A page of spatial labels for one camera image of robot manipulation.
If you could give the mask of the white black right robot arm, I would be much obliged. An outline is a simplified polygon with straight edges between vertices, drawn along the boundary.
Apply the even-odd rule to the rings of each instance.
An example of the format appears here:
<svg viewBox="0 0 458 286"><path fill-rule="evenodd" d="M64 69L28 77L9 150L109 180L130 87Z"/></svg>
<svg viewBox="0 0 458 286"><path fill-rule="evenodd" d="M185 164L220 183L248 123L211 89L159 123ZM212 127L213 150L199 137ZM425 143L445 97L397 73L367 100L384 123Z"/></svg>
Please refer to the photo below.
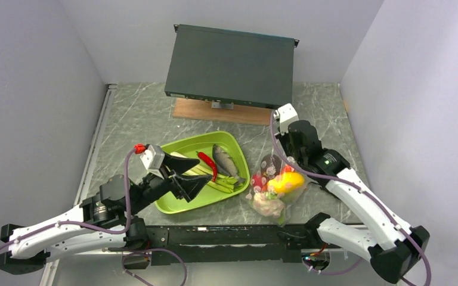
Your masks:
<svg viewBox="0 0 458 286"><path fill-rule="evenodd" d="M324 148L316 128L307 120L278 120L274 147L292 157L293 168L316 181L344 202L366 226L367 232L347 226L325 213L310 219L305 240L312 247L323 243L340 246L368 261L385 281L403 281L418 261L425 265L425 285L432 282L431 264L425 254L430 233L411 226L387 207L366 186L348 161L337 151Z"/></svg>

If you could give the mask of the white cauliflower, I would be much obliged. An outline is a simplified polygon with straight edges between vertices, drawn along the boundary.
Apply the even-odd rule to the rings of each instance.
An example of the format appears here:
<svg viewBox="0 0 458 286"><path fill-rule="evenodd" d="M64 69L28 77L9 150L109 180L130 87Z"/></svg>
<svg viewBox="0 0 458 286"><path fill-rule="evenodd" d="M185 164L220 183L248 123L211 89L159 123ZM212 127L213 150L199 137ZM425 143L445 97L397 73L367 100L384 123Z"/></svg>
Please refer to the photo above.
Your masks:
<svg viewBox="0 0 458 286"><path fill-rule="evenodd" d="M278 218L281 216L285 204L279 199L267 198L264 193L255 193L252 207L262 216Z"/></svg>

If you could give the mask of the grey toy fish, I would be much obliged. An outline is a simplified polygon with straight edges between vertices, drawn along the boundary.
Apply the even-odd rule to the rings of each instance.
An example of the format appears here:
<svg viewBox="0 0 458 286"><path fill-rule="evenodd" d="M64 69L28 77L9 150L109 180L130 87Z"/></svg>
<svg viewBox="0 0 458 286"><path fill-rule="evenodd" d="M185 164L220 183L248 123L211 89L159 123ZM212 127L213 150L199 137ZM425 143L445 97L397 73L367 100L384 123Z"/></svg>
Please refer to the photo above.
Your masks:
<svg viewBox="0 0 458 286"><path fill-rule="evenodd" d="M219 145L213 144L212 158L217 167L221 169L221 173L236 179L236 184L240 185L246 182L245 178L239 175L239 170L233 161L233 158Z"/></svg>

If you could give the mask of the clear pink zip top bag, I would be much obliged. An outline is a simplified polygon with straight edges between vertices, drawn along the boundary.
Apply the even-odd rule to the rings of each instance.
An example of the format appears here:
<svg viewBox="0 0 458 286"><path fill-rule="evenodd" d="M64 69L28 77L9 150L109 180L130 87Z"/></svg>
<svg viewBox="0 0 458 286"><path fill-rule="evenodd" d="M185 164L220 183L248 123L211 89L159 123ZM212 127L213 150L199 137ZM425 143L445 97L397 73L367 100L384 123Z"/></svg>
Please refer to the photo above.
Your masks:
<svg viewBox="0 0 458 286"><path fill-rule="evenodd" d="M291 166L294 162L291 156L286 161L273 153L263 156L245 196L254 211L280 226L288 223L291 206L308 185L305 176Z"/></svg>

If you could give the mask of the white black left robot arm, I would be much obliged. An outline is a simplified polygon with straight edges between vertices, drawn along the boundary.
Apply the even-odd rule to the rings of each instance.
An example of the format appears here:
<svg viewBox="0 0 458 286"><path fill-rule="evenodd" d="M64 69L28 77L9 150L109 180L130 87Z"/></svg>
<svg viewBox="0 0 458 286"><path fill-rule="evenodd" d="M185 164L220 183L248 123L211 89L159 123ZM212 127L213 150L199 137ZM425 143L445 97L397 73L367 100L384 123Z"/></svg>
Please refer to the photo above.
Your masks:
<svg viewBox="0 0 458 286"><path fill-rule="evenodd" d="M0 270L31 273L63 256L98 248L142 250L149 238L137 214L169 192L190 202L212 180L212 175L186 174L198 159L165 154L136 184L128 177L129 158L126 155L123 175L111 177L95 195L65 213L33 226L4 225Z"/></svg>

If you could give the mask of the yellow bell pepper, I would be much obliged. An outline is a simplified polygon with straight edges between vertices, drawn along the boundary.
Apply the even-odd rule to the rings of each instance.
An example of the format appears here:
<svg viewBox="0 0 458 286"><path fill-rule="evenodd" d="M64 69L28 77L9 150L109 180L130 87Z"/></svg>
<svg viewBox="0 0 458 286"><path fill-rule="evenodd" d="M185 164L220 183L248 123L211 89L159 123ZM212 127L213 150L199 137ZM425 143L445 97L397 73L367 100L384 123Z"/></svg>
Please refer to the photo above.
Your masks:
<svg viewBox="0 0 458 286"><path fill-rule="evenodd" d="M267 191L275 194L288 194L305 183L304 177L298 172L287 172L267 182Z"/></svg>

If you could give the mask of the orange red chili pepper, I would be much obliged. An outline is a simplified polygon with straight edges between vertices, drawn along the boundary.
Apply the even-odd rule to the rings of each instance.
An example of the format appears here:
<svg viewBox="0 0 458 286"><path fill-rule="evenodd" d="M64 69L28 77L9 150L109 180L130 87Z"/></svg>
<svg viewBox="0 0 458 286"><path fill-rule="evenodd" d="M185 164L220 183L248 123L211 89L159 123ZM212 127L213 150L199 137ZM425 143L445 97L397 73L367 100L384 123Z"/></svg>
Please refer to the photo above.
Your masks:
<svg viewBox="0 0 458 286"><path fill-rule="evenodd" d="M294 171L295 171L295 169L292 166L288 165L288 164L286 164L281 169L281 173L294 172Z"/></svg>

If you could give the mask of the red tomato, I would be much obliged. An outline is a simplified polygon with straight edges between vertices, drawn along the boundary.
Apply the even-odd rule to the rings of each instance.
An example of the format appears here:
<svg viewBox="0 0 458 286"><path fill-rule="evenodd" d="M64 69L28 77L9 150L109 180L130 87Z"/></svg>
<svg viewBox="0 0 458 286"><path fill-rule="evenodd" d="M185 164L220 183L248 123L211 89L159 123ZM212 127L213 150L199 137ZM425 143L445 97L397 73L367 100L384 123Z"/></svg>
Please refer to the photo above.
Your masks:
<svg viewBox="0 0 458 286"><path fill-rule="evenodd" d="M252 176L250 184L253 192L266 192L268 179L260 173Z"/></svg>

